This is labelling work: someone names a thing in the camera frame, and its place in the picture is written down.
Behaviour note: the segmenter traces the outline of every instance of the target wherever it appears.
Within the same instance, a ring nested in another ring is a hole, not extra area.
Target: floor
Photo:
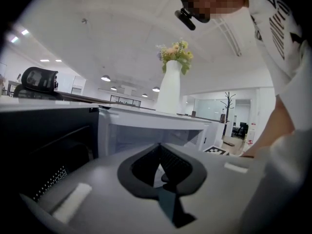
[[[227,150],[230,152],[230,154],[232,155],[240,155],[243,151],[243,147],[244,147],[244,140],[239,139],[239,138],[233,138],[233,137],[229,137],[229,136],[224,136],[223,141],[229,142],[234,144],[235,146],[229,146],[225,143],[222,144],[222,149]]]

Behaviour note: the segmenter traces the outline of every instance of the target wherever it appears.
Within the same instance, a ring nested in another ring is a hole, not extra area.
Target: black headset
[[[181,0],[183,8],[175,12],[175,16],[179,18],[190,30],[195,30],[196,26],[192,23],[191,18],[195,17],[202,23],[208,23],[210,19],[205,18],[204,14],[195,14],[189,11],[194,7],[194,3],[189,0]]]

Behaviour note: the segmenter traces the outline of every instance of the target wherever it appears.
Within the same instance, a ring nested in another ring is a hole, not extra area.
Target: black office chair
[[[63,96],[54,92],[54,77],[58,71],[37,67],[26,69],[21,77],[21,85],[14,90],[13,97],[63,100]]]

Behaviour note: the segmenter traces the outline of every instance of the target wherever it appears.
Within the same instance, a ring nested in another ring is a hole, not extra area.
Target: window
[[[72,88],[73,95],[81,95],[81,88]]]
[[[119,103],[127,104],[127,105],[134,105],[137,107],[141,105],[141,101],[139,100],[128,99],[128,98],[119,97],[119,96],[111,96],[111,101],[119,102]]]

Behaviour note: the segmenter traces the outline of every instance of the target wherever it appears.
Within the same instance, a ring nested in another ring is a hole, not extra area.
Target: chair headrest
[[[58,71],[46,70],[37,67],[26,69],[21,77],[21,83],[24,87],[41,91],[54,91],[54,77]]]

